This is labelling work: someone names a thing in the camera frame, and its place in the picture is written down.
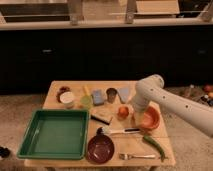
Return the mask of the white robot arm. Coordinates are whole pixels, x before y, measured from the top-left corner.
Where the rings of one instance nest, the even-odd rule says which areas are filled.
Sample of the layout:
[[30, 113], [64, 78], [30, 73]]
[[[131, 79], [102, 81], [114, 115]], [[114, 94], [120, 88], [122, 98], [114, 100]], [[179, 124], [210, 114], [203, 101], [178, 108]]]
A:
[[151, 101], [166, 107], [193, 127], [213, 138], [213, 108], [166, 91], [164, 79], [158, 74], [136, 82], [131, 105], [136, 112], [144, 112]]

